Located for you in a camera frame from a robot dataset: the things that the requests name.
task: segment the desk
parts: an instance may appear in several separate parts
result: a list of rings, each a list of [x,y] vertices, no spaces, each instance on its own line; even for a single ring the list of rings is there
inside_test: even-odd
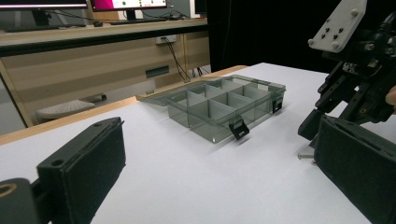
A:
[[[155,44],[162,35],[177,35],[172,45],[184,70],[210,64],[206,20],[161,21],[2,33],[0,73],[30,127],[39,123],[37,109],[150,79],[179,80],[169,47]]]
[[[298,127],[326,75],[267,63],[225,76],[234,74],[287,88],[283,109],[240,141],[214,145],[166,107],[137,102],[0,146],[0,179],[34,181],[35,167],[76,134],[121,117],[126,166],[92,223],[369,223],[318,167],[297,159],[309,150]],[[394,117],[365,127],[396,142]]]

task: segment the computer monitor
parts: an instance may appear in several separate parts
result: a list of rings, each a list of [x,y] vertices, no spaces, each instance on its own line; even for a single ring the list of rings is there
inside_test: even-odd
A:
[[[36,25],[49,25],[47,9],[84,9],[87,0],[0,0],[0,11],[32,11]]]
[[[167,0],[91,0],[92,11],[122,11],[126,12],[128,21],[136,20],[135,10],[167,8]]]

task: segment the monitor screen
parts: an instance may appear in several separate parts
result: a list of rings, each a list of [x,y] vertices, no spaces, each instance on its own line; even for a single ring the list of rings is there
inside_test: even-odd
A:
[[[166,0],[91,0],[92,11],[167,8]]]
[[[86,0],[0,0],[0,10],[87,8]]]

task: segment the black wall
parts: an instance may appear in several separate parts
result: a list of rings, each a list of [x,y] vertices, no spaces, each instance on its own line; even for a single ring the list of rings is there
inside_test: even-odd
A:
[[[275,63],[331,72],[337,62],[322,58],[320,50],[308,47],[307,40],[339,2],[206,0],[212,71],[238,64]],[[375,0],[379,2],[384,2],[375,12],[380,20],[388,16],[382,10],[396,10],[392,8],[395,0]]]

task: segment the black latch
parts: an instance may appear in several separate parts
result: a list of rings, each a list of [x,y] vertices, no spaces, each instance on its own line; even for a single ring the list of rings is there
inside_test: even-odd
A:
[[[282,108],[282,98],[273,101],[273,114]]]
[[[230,127],[230,130],[233,133],[233,136],[235,136],[236,140],[241,139],[250,132],[248,126],[245,124],[242,118],[230,120],[228,126]]]

